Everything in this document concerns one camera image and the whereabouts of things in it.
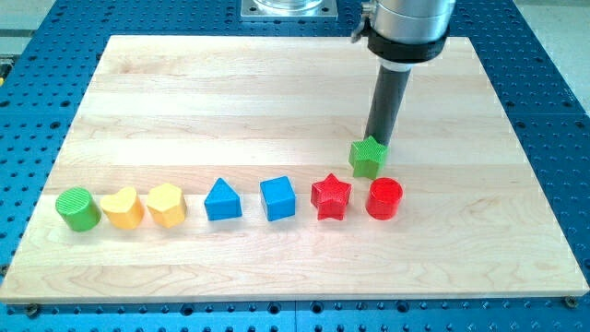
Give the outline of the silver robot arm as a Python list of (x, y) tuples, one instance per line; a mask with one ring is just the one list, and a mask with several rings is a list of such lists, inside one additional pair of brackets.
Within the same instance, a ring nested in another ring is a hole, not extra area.
[(381, 65), (407, 72), (443, 50), (449, 35), (454, 0), (370, 0), (361, 4), (360, 24), (351, 41), (368, 39)]

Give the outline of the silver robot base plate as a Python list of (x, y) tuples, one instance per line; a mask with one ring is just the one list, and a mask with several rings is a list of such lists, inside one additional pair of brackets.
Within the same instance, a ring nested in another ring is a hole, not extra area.
[(337, 18), (336, 0), (241, 0), (240, 14), (245, 21)]

